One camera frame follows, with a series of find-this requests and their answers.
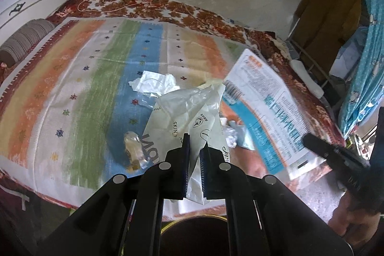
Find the bed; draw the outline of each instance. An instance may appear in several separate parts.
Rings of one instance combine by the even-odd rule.
[[[142,134],[149,118],[139,95],[124,88],[130,80],[144,70],[171,73],[182,88],[223,79],[245,47],[278,72],[313,133],[344,145],[273,33],[172,0],[68,0],[47,20],[56,28],[0,78],[0,183],[76,209],[112,175],[138,174],[126,155],[111,152],[126,130]],[[253,151],[231,158],[247,174],[266,173]],[[296,191],[329,171],[322,163],[287,186]],[[183,216],[204,213],[225,214],[225,206]]]

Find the wrapped snack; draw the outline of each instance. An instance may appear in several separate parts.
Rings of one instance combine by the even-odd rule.
[[[143,152],[143,146],[139,136],[129,131],[124,135],[125,151],[128,154],[131,162],[132,170],[138,170],[139,168],[146,168],[149,165],[148,159]]]

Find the maroon stripe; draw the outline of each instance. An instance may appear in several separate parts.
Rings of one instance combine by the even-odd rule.
[[[41,59],[47,54],[47,52],[65,35],[68,31],[78,23],[78,20],[69,21],[63,25],[55,34],[47,40],[47,42],[36,52],[31,60],[16,74],[13,80],[9,83],[3,94],[0,96],[0,116],[3,115],[6,106],[11,100],[15,90],[24,81],[27,75],[36,67]]]

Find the brown garment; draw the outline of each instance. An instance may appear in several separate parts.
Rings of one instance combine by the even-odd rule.
[[[361,3],[362,0],[302,0],[296,10],[300,20],[292,40],[329,73],[339,49],[358,28]],[[300,58],[307,67],[312,65],[304,54]],[[325,79],[315,67],[312,72],[317,79]]]

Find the orange stripe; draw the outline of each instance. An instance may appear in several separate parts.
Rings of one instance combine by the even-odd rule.
[[[205,55],[209,63],[207,70],[211,72],[214,78],[224,79],[229,71],[227,69],[227,63],[221,56],[214,39],[209,36],[197,34],[196,40],[205,50]]]
[[[24,167],[27,166],[26,155],[32,129],[43,108],[44,102],[48,98],[53,87],[56,85],[59,76],[66,70],[68,64],[73,60],[84,44],[88,42],[90,37],[93,35],[93,32],[103,23],[104,21],[101,20],[87,21],[83,30],[78,33],[76,37],[69,39],[68,36],[64,36],[55,46],[51,48],[54,50],[58,45],[62,45],[64,40],[70,40],[70,42],[65,45],[65,48],[58,51],[57,55],[51,60],[49,69],[42,73],[39,82],[36,84],[32,93],[30,93],[29,98],[24,103],[21,110],[24,114],[21,114],[8,144],[8,158],[10,160],[16,161]],[[40,62],[50,62],[49,56],[45,56]],[[33,115],[27,115],[25,113],[30,109],[33,109]]]

